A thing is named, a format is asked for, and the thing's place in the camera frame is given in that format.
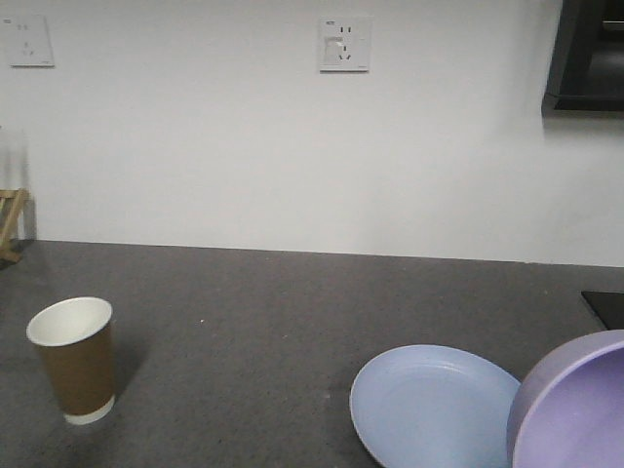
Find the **wall outlet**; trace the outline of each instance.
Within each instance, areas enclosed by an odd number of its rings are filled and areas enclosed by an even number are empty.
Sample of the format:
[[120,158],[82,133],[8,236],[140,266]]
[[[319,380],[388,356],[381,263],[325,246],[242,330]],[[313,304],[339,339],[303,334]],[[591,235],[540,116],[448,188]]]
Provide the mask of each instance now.
[[5,52],[10,66],[54,66],[46,17],[2,18]]
[[369,71],[371,33],[370,17],[319,19],[319,70]]

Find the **brown paper cup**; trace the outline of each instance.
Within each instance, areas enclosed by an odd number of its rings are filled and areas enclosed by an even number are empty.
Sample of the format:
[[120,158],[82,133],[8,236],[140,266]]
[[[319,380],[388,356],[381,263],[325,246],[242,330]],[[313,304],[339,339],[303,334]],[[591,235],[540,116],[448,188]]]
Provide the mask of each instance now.
[[97,421],[115,403],[111,316],[104,299],[75,297],[42,310],[26,328],[72,424]]

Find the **bowl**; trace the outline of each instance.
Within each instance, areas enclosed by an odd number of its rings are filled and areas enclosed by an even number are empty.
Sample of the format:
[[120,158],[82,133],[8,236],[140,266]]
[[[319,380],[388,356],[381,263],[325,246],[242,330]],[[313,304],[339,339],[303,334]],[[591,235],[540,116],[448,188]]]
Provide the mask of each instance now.
[[403,346],[360,370],[351,417],[386,468],[505,468],[507,416],[519,386],[499,366],[466,351]]
[[600,331],[546,355],[507,421],[513,468],[624,466],[624,330]]

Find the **light blue plate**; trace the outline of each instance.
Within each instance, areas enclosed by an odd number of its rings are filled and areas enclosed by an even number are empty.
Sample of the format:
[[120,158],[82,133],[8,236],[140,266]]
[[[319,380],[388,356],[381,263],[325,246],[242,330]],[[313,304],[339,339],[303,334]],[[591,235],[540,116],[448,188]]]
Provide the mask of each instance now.
[[435,345],[392,349],[351,388],[351,418],[386,468],[506,468],[520,382],[479,356]]

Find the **kitchen counter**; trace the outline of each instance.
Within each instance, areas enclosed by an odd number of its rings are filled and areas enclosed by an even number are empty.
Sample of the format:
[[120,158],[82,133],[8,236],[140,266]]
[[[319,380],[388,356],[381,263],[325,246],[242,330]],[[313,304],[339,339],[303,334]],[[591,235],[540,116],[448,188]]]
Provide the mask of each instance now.
[[[603,330],[582,290],[621,268],[35,242],[0,269],[0,466],[377,467],[351,423],[353,378],[415,343],[517,378]],[[25,337],[68,297],[113,305],[118,400],[65,423]]]

